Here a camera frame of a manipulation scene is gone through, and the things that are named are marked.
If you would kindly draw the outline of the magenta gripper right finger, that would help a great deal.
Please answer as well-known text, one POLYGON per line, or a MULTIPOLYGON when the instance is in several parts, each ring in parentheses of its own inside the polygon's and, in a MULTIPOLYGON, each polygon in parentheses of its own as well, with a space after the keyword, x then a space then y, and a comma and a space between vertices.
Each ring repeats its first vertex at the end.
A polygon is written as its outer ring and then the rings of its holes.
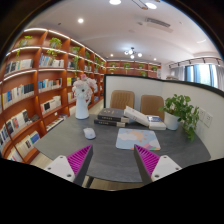
POLYGON ((139 145, 134 145, 134 157, 144 185, 181 170, 168 155, 158 156, 139 145))

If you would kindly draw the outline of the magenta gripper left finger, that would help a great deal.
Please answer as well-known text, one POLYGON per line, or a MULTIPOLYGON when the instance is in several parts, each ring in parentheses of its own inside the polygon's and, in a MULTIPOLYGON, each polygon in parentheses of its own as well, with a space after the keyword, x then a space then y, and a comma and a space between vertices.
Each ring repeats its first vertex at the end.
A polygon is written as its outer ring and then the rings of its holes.
POLYGON ((59 155, 45 170, 78 186, 83 184, 91 158, 93 146, 88 145, 69 156, 59 155))

